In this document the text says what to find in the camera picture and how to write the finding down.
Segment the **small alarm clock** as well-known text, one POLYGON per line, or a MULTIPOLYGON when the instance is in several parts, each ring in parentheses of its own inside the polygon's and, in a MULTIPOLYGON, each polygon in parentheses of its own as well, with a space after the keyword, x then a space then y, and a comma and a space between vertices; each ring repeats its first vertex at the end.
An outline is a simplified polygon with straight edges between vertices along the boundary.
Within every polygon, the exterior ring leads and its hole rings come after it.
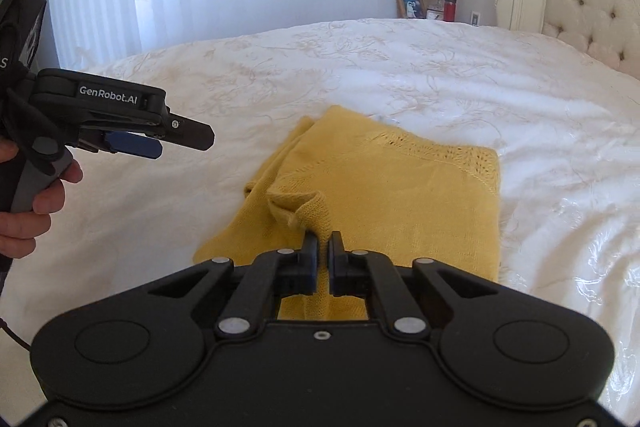
POLYGON ((428 20, 442 20, 442 9, 437 9, 434 6, 430 6, 426 10, 426 18, 428 20))

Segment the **wooden picture frame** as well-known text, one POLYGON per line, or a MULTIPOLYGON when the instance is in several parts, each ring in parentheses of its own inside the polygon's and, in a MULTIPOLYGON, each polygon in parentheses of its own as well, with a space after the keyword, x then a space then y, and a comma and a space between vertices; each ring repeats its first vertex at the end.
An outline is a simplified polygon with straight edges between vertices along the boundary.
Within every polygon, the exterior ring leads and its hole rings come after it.
POLYGON ((398 16, 409 20, 424 20, 423 0, 396 0, 398 16))

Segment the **yellow knitted sweater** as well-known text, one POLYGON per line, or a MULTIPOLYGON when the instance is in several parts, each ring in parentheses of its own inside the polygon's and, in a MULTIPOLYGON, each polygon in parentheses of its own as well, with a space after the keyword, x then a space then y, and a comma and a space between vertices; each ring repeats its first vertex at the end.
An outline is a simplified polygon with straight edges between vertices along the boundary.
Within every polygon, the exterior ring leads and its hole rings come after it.
POLYGON ((244 186, 230 225, 194 254, 249 265, 305 233, 395 265, 431 257, 497 280, 500 168, 486 147, 444 145, 341 106, 303 117, 244 186))

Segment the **white floral bedspread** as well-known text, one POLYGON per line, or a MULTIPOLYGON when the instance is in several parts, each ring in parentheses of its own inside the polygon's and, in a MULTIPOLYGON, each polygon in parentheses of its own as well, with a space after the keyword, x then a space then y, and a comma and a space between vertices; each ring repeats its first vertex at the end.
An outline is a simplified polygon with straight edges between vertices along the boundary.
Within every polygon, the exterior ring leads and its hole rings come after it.
POLYGON ((210 124, 207 152, 79 152, 85 176, 1 315, 31 340, 56 314, 186 267, 238 211, 245 183, 305 116, 339 105, 501 170, 500 281, 599 322, 616 349, 602 403, 639 418, 639 83, 558 40, 408 20, 318 23, 101 65, 164 89, 210 124))

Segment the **red bottle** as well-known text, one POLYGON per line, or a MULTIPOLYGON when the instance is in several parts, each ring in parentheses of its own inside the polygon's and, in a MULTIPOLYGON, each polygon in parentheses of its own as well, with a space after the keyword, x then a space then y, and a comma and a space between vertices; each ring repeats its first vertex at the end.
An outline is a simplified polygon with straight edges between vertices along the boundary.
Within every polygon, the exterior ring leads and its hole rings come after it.
POLYGON ((442 10, 442 20, 444 22, 454 22, 456 20, 458 0, 445 0, 444 9, 442 10))

